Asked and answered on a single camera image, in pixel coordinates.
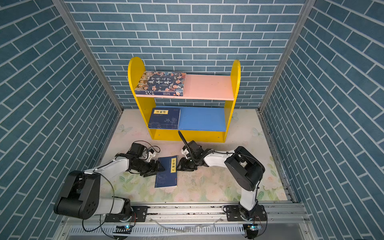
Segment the blue book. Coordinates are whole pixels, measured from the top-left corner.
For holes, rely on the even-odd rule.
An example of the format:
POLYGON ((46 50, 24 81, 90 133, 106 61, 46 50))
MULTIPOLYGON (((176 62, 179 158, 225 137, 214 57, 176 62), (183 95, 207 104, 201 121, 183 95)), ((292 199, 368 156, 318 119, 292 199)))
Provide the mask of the blue book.
POLYGON ((173 125, 179 127, 180 108, 153 108, 148 126, 173 125))
POLYGON ((178 182, 178 156, 162 157, 159 158, 158 161, 165 170, 157 173, 155 188, 176 187, 178 182))
POLYGON ((161 129, 161 130, 177 130, 179 127, 178 126, 173 126, 173 125, 150 125, 148 126, 149 129, 161 129))

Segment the colourful illustrated thick book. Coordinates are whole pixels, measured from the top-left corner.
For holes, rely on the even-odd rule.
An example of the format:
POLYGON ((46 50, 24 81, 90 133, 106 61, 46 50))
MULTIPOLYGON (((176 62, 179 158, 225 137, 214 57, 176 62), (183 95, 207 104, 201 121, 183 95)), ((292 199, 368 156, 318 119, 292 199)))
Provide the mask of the colourful illustrated thick book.
POLYGON ((182 97, 187 74, 145 71, 135 88, 136 95, 182 97))

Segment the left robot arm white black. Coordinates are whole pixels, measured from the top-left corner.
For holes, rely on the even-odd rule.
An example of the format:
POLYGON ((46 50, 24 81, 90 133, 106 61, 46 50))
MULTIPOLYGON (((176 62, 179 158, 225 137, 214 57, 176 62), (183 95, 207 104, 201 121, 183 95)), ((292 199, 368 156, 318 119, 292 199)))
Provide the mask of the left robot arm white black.
POLYGON ((81 220, 95 215, 110 215, 121 222, 134 216, 131 201, 116 197, 101 197, 101 185, 110 179, 133 171, 142 177, 150 177, 165 171, 159 161, 153 159, 153 152, 145 146, 133 143, 127 153, 116 154, 113 160, 85 171, 72 171, 66 177, 54 205, 54 213, 81 220))

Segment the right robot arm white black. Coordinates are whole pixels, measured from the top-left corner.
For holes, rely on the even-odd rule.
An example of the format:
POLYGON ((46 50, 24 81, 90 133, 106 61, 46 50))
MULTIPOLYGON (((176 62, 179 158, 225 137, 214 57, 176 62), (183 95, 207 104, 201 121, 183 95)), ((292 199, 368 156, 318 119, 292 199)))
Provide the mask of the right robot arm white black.
POLYGON ((246 221, 254 220, 257 210, 261 208, 257 194, 265 173, 263 164, 242 146, 228 152, 204 150, 195 141, 188 143, 181 131, 178 131, 178 134, 185 146, 181 150, 184 157, 179 161, 177 171, 193 172, 198 167, 227 168, 242 188, 239 202, 241 217, 246 221))

